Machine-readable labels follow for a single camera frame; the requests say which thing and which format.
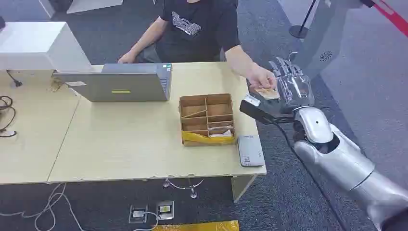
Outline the person's right hand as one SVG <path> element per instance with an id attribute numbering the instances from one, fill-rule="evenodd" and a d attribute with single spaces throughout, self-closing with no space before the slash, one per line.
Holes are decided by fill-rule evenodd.
<path id="1" fill-rule="evenodd" d="M 119 64 L 132 64 L 135 62 L 138 53 L 133 51 L 128 51 L 117 61 Z"/>

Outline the person's left hand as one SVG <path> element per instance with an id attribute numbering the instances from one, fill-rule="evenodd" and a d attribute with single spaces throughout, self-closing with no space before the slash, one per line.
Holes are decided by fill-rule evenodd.
<path id="1" fill-rule="evenodd" d="M 244 77 L 249 81 L 249 89 L 253 92 L 256 89 L 275 89 L 277 86 L 275 75 L 256 63 L 250 65 Z"/>

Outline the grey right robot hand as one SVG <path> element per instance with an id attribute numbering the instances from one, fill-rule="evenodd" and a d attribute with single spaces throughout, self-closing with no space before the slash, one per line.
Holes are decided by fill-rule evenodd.
<path id="1" fill-rule="evenodd" d="M 275 57 L 269 64 L 277 78 L 280 113 L 292 114 L 298 108 L 315 105 L 310 79 L 299 66 L 280 57 Z"/>

